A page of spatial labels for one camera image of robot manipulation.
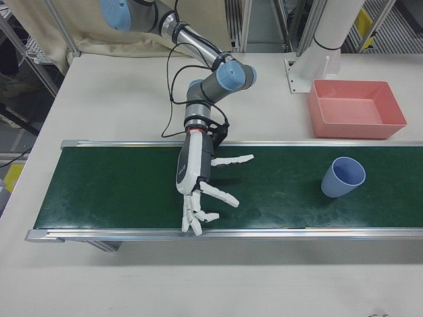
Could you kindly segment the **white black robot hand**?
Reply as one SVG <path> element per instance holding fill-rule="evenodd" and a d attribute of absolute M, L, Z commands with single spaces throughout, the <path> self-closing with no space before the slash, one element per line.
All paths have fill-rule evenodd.
<path fill-rule="evenodd" d="M 206 213 L 201 208 L 201 195 L 206 194 L 233 206 L 239 206 L 239 200 L 208 184 L 211 167 L 231 164 L 244 164 L 251 161 L 253 155 L 216 158 L 210 135 L 201 129 L 186 132 L 183 147 L 178 156 L 176 171 L 176 188 L 183 195 L 182 232 L 192 229 L 194 234 L 202 234 L 201 222 L 211 222 L 219 218 L 218 213 Z"/>

